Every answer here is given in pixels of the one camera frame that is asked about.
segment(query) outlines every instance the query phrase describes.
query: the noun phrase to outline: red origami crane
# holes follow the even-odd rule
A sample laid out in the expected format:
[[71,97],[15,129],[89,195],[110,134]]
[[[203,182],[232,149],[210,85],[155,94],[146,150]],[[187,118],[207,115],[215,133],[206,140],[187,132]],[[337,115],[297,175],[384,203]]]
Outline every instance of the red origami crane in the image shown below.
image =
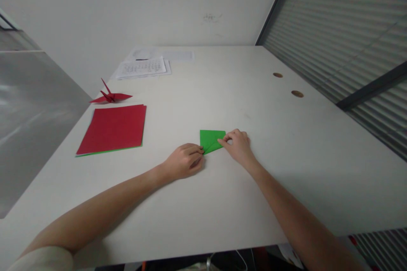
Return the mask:
[[93,101],[90,101],[90,102],[105,102],[105,101],[107,101],[107,102],[116,102],[118,100],[126,100],[129,97],[133,96],[133,95],[127,95],[127,94],[123,94],[123,93],[111,93],[109,88],[107,87],[105,81],[103,80],[103,78],[102,78],[102,81],[103,81],[103,84],[105,85],[105,87],[106,87],[106,89],[108,91],[108,94],[101,91],[103,96],[99,97],[99,98],[97,98],[97,99],[95,99]]

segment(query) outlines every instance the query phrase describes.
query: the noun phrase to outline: table surface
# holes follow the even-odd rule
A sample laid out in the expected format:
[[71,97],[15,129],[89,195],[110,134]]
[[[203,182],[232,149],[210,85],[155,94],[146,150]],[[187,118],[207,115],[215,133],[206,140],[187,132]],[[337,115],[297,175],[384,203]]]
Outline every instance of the table surface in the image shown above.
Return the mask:
[[[0,269],[61,214],[154,167],[177,146],[199,143],[201,129],[247,131],[264,167],[336,235],[407,225],[407,164],[266,49],[163,49],[193,50],[195,62],[172,62],[168,76],[109,81],[112,92],[133,97],[91,105],[0,220]],[[95,108],[137,104],[147,105],[143,147],[74,157]],[[110,234],[79,252],[75,263],[96,266],[286,241],[252,178],[219,149],[206,155],[203,171],[148,197]]]

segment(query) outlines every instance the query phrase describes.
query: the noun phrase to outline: hand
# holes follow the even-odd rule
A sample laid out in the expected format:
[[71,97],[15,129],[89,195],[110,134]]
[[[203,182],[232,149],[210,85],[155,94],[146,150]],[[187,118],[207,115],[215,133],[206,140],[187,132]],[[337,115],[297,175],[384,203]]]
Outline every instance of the hand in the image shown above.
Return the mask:
[[226,134],[223,139],[218,139],[218,142],[226,148],[228,153],[239,162],[244,168],[257,162],[256,157],[250,149],[250,139],[246,132],[241,132],[239,129],[235,129]]
[[204,163],[202,146],[187,143],[178,147],[161,168],[171,181],[196,174]]

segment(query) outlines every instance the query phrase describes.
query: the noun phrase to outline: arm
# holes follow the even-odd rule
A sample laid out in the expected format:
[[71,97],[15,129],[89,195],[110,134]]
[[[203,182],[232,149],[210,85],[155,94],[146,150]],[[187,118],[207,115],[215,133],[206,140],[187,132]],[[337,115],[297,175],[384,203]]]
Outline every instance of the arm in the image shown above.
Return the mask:
[[257,161],[246,132],[235,129],[218,141],[253,177],[309,270],[362,270],[335,236]]
[[75,254],[140,200],[174,180],[198,172],[204,162],[201,148],[194,144],[182,145],[164,163],[66,212],[43,229],[20,257],[46,246],[59,246]]

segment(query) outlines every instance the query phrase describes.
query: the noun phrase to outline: red paper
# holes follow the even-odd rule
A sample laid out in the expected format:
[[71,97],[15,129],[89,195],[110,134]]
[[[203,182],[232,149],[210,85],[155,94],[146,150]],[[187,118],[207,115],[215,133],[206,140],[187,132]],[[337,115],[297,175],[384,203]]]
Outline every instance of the red paper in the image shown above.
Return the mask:
[[76,154],[141,146],[147,106],[95,109]]

